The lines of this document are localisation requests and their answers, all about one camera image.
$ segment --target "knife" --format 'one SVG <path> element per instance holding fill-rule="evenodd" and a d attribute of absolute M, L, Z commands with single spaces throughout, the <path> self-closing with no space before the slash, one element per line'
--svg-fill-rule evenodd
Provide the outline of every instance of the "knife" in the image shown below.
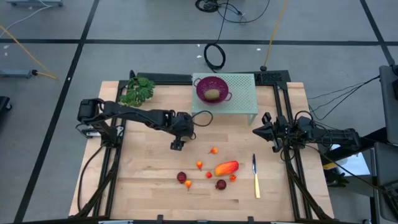
<path fill-rule="evenodd" d="M 256 155 L 253 154 L 253 173 L 254 173 L 254 188 L 256 190 L 256 198 L 260 198 L 259 178 L 257 176 Z"/>

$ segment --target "red fruit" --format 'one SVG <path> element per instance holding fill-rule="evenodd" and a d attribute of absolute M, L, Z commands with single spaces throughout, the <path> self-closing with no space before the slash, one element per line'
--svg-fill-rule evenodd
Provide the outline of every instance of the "red fruit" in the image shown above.
<path fill-rule="evenodd" d="M 212 176 L 213 176 L 213 174 L 211 174 L 211 172 L 207 172 L 207 173 L 206 173 L 206 177 L 207 177 L 207 178 L 211 178 Z"/>
<path fill-rule="evenodd" d="M 203 166 L 203 162 L 202 161 L 198 161 L 197 162 L 197 167 L 200 169 L 201 171 L 201 167 Z"/>
<path fill-rule="evenodd" d="M 230 180 L 231 182 L 234 182 L 234 181 L 236 180 L 236 176 L 232 174 L 232 175 L 229 177 L 229 180 Z"/>
<path fill-rule="evenodd" d="M 225 188 L 226 188 L 226 182 L 225 182 L 225 180 L 219 180 L 219 181 L 217 181 L 216 189 L 218 189 L 218 190 L 224 190 Z"/>
<path fill-rule="evenodd" d="M 232 174 L 239 169 L 239 163 L 237 161 L 225 162 L 220 164 L 215 169 L 216 176 Z"/>
<path fill-rule="evenodd" d="M 208 154 L 210 154 L 210 153 L 212 153 L 212 154 L 217 154 L 217 153 L 218 153 L 217 147 L 212 147 L 211 150 L 210 150 L 210 152 L 209 152 Z"/>
<path fill-rule="evenodd" d="M 187 180 L 187 175 L 184 172 L 179 172 L 177 174 L 177 180 L 180 182 L 180 184 L 183 184 Z"/>
<path fill-rule="evenodd" d="M 192 185 L 192 181 L 191 180 L 186 180 L 185 181 L 185 186 L 187 187 L 188 191 L 189 191 L 189 188 L 191 187 L 191 185 Z"/>

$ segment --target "black metal frame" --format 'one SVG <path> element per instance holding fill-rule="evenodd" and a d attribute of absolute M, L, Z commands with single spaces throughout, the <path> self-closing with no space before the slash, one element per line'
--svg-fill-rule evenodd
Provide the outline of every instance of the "black metal frame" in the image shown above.
<path fill-rule="evenodd" d="M 278 116 L 283 115 L 282 112 L 282 104 L 280 102 L 280 94 L 279 94 L 279 89 L 282 90 L 283 95 L 284 95 L 284 101 L 285 101 L 285 106 L 286 106 L 286 112 L 287 112 L 287 117 L 289 119 L 289 122 L 293 122 L 293 114 L 292 114 L 292 109 L 290 105 L 290 98 L 289 98 L 289 92 L 287 89 L 287 82 L 290 81 L 289 73 L 288 71 L 278 71 L 278 72 L 284 72 L 287 76 L 288 79 L 285 79 L 282 82 L 267 82 L 262 79 L 262 74 L 263 73 L 272 73 L 272 72 L 242 72 L 242 73 L 254 73 L 254 78 L 256 81 L 257 86 L 271 86 L 273 87 L 274 90 L 274 96 L 275 96 L 275 105 L 277 109 L 277 114 Z M 130 72 L 130 78 L 135 77 L 136 75 L 134 74 L 133 71 Z M 158 73 L 138 73 L 137 76 L 143 76 L 143 77 L 149 77 L 153 79 L 156 83 L 156 85 L 192 85 L 192 76 L 190 75 L 174 75 L 174 74 L 158 74 Z M 119 81 L 118 85 L 118 92 L 116 94 L 116 101 L 119 100 L 119 97 L 122 95 L 124 87 L 127 84 L 127 80 L 121 80 Z M 116 119 L 113 119 L 111 121 L 112 126 L 116 126 Z M 121 120 L 121 126 L 123 129 L 125 128 L 126 125 L 126 120 L 122 119 Z M 113 166 L 119 165 L 120 161 L 120 155 L 121 155 L 121 149 L 122 149 L 122 144 L 119 144 L 115 148 L 115 157 L 114 157 L 114 162 Z M 97 190 L 94 194 L 94 196 L 90 199 L 92 201 L 94 199 L 95 203 L 92 203 L 92 207 L 94 208 L 93 210 L 93 216 L 97 217 L 99 215 L 99 210 L 101 206 L 101 197 L 100 195 L 103 193 L 105 187 L 104 187 L 104 182 L 106 182 L 106 185 L 109 183 L 109 192 L 108 192 L 108 198 L 106 201 L 106 210 L 105 214 L 102 217 L 103 220 L 109 220 L 110 214 L 111 214 L 111 209 L 112 209 L 112 204 L 113 204 L 113 196 L 114 196 L 114 191 L 115 191 L 115 185 L 116 185 L 116 179 L 117 179 L 117 172 L 118 168 L 116 167 L 115 169 L 111 169 L 112 172 L 108 172 L 108 166 L 109 166 L 109 160 L 110 160 L 110 155 L 111 155 L 111 148 L 106 148 L 106 152 L 104 155 L 104 161 L 103 161 L 103 166 L 101 170 L 101 176 L 99 180 L 99 186 L 101 186 L 101 189 Z M 286 171 L 288 173 L 288 182 L 289 182 L 289 191 L 290 191 L 290 197 L 292 201 L 292 209 L 294 213 L 294 219 L 295 222 L 301 222 L 301 223 L 325 223 L 325 224 L 337 224 L 337 223 L 343 223 L 343 222 L 338 222 L 335 220 L 322 220 L 323 218 L 321 217 L 320 220 L 313 220 L 312 219 L 312 209 L 310 204 L 316 205 L 316 201 L 312 198 L 312 196 L 309 194 L 307 191 L 307 187 L 305 185 L 305 177 L 304 177 L 304 172 L 303 172 L 303 167 L 302 167 L 302 161 L 301 161 L 301 156 L 300 156 L 300 150 L 297 148 L 294 148 L 294 153 L 295 153 L 295 163 L 296 163 L 296 169 L 297 169 L 297 174 L 294 172 L 294 168 L 290 160 L 286 159 L 285 160 L 285 165 L 286 165 Z M 288 150 L 284 150 L 284 156 L 285 158 L 289 158 L 290 154 Z M 305 216 L 306 218 L 301 218 L 300 217 L 300 211 L 299 211 L 299 202 L 297 200 L 297 194 L 295 190 L 295 183 L 298 184 L 298 188 L 302 192 L 303 196 L 303 204 L 304 204 L 304 210 L 305 210 Z M 77 217 L 72 217 L 71 220 L 74 219 L 79 219 L 84 221 L 84 217 L 88 215 L 89 212 L 85 213 L 80 213 L 78 214 Z M 67 220 L 54 220 L 55 222 L 67 222 Z M 134 223 L 199 223 L 202 221 L 163 221 L 163 215 L 158 215 L 157 220 L 134 220 Z M 270 222 L 255 222 L 253 217 L 248 217 L 247 222 L 213 222 L 213 221 L 206 221 L 206 223 L 270 223 Z"/>

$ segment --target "table leg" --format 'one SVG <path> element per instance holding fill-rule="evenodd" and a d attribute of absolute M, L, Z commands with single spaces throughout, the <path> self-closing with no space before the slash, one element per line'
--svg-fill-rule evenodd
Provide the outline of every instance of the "table leg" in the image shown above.
<path fill-rule="evenodd" d="M 254 118 L 256 118 L 256 114 L 248 114 L 248 125 L 251 125 L 254 121 Z"/>

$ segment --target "leaf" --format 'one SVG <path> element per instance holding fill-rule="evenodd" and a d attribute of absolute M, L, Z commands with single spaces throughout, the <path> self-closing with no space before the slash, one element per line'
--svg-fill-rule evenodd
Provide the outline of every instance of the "leaf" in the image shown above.
<path fill-rule="evenodd" d="M 149 80 L 148 80 L 147 78 L 144 78 L 144 77 L 138 78 L 137 81 L 138 81 L 138 84 L 139 84 L 140 86 L 142 86 L 142 87 L 147 86 L 148 83 L 149 83 Z"/>
<path fill-rule="evenodd" d="M 142 105 L 141 102 L 134 101 L 132 102 L 133 107 L 140 107 Z"/>
<path fill-rule="evenodd" d="M 149 98 L 149 90 L 147 88 L 142 88 L 139 90 L 139 94 L 143 96 L 144 98 L 148 99 Z"/>
<path fill-rule="evenodd" d="M 127 83 L 127 94 L 120 102 L 128 106 L 140 107 L 146 99 L 153 97 L 155 82 L 144 77 L 131 78 Z"/>
<path fill-rule="evenodd" d="M 135 84 L 136 84 L 135 79 L 130 78 L 129 82 L 127 83 L 127 90 L 129 91 L 129 89 L 133 89 Z"/>

